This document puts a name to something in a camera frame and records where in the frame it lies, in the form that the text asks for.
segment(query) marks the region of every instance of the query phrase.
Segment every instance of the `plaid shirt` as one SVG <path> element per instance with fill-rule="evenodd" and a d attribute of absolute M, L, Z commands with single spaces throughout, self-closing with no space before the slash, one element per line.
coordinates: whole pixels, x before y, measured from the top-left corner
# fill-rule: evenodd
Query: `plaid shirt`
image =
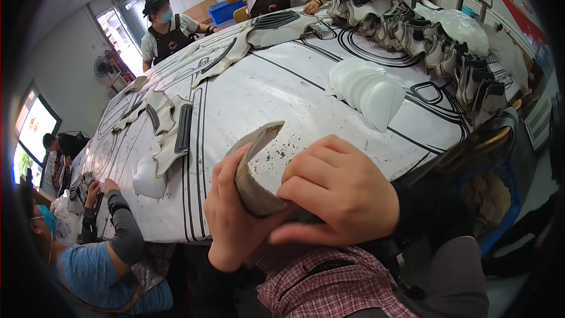
<path fill-rule="evenodd" d="M 320 264 L 347 261 L 354 264 L 310 274 Z M 246 265 L 267 274 L 257 293 L 273 318 L 345 317 L 366 308 L 380 308 L 388 317 L 418 317 L 393 294 L 398 287 L 388 270 L 357 247 L 264 244 Z"/>

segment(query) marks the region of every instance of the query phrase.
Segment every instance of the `white tablecloth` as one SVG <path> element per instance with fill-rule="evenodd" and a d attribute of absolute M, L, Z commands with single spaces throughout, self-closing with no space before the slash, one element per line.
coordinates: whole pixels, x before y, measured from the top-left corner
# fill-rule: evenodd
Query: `white tablecloth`
<path fill-rule="evenodd" d="M 315 25 L 305 39 L 262 50 L 251 50 L 222 75 L 190 85 L 198 72 L 227 47 L 240 25 L 200 40 L 203 48 L 183 57 L 187 48 L 149 70 L 141 90 L 112 99 L 93 137 L 84 171 L 95 178 L 115 180 L 129 202 L 146 241 L 186 242 L 208 237 L 202 204 L 210 189 L 212 168 L 230 147 L 257 127 L 272 121 L 286 124 L 276 141 L 252 161 L 258 181 L 275 192 L 286 164 L 293 156 L 329 134 L 346 139 L 365 152 L 389 180 L 414 168 L 464 140 L 470 126 L 448 83 L 426 74 L 423 62 L 403 52 L 388 52 L 354 29 Z M 382 134 L 372 130 L 363 116 L 344 102 L 328 96 L 327 73 L 350 57 L 376 62 L 396 77 L 407 95 Z M 150 90 L 163 90 L 173 98 L 194 102 L 189 155 L 169 170 L 162 199 L 138 195 L 132 178 L 138 160 L 159 151 L 159 137 L 145 112 L 126 129 L 111 129 L 121 115 Z M 110 238 L 114 229 L 105 201 L 98 216 L 98 235 Z"/>

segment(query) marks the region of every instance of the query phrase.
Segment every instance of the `black cap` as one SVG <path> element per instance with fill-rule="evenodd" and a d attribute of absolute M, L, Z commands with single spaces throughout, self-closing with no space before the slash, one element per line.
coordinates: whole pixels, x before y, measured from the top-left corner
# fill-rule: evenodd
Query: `black cap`
<path fill-rule="evenodd" d="M 169 0 L 147 0 L 145 2 L 145 8 L 143 9 L 143 17 L 146 17 L 149 14 L 155 14 L 157 11 Z"/>

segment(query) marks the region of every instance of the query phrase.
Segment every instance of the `face mask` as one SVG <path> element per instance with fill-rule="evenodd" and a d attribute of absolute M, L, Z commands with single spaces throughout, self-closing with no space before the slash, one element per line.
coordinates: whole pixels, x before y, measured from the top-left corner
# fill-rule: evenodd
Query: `face mask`
<path fill-rule="evenodd" d="M 169 22 L 171 19 L 173 18 L 173 8 L 169 9 L 169 11 L 167 11 L 165 14 L 163 14 L 163 16 L 161 17 L 161 22 L 163 24 L 166 24 L 167 22 Z"/>
<path fill-rule="evenodd" d="M 47 227 L 51 230 L 51 234 L 55 234 L 57 231 L 55 216 L 49 211 L 49 208 L 45 205 L 38 205 L 39 212 L 41 216 L 32 217 L 31 220 L 35 220 L 37 218 L 42 218 Z"/>

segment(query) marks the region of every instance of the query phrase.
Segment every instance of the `white plastic bag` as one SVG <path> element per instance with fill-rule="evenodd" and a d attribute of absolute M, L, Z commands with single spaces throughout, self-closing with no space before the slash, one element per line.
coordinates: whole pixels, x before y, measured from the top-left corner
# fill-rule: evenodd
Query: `white plastic bag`
<path fill-rule="evenodd" d="M 491 52 L 498 58 L 500 65 L 512 76 L 512 81 L 518 84 L 523 93 L 528 92 L 528 68 L 521 49 L 506 32 L 496 32 L 490 25 L 483 25 L 483 29 L 489 39 Z"/>
<path fill-rule="evenodd" d="M 422 4 L 417 4 L 414 11 L 433 24 L 441 22 L 449 37 L 459 43 L 467 42 L 469 53 L 489 55 L 489 39 L 481 25 L 469 15 L 455 9 L 430 10 Z"/>
<path fill-rule="evenodd" d="M 67 210 L 69 197 L 69 191 L 65 189 L 63 195 L 55 199 L 49 208 L 56 219 L 55 238 L 67 247 L 77 243 L 80 231 L 80 216 Z"/>

